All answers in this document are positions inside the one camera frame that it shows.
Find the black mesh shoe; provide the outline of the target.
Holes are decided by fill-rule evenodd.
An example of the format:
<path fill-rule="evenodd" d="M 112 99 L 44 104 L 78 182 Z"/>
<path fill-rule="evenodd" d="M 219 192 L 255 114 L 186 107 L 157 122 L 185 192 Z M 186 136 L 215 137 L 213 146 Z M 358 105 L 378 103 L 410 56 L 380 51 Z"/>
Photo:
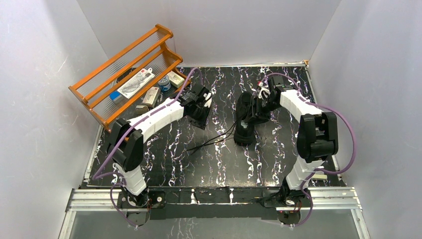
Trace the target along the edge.
<path fill-rule="evenodd" d="M 248 146 L 254 141 L 254 126 L 249 123 L 253 115 L 254 96 L 250 92 L 243 92 L 235 108 L 236 124 L 234 141 L 241 146 Z"/>

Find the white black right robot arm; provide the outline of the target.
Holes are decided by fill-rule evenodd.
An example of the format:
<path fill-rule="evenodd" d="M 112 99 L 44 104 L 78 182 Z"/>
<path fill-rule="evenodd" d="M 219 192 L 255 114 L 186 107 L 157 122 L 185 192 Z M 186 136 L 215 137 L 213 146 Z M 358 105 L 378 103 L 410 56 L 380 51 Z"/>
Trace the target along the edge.
<path fill-rule="evenodd" d="M 295 144 L 298 158 L 278 193 L 284 205 L 293 206 L 308 196 L 312 176 L 321 170 L 328 157 L 338 152 L 337 117 L 312 105 L 296 90 L 272 90 L 266 98 L 253 100 L 240 127 L 252 132 L 256 125 L 267 122 L 269 113 L 278 108 L 287 109 L 299 123 Z"/>

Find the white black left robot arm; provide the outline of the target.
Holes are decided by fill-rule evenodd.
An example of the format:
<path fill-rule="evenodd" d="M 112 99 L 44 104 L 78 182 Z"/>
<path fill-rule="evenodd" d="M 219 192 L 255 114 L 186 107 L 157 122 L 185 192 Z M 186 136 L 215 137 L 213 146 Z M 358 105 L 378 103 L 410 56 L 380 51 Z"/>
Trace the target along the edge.
<path fill-rule="evenodd" d="M 212 92 L 202 85 L 166 99 L 157 108 L 131 120 L 117 119 L 108 140 L 108 158 L 123 177 L 126 197 L 136 207 L 148 203 L 148 187 L 140 164 L 144 144 L 162 128 L 184 117 L 190 124 L 205 129 L 211 110 Z"/>

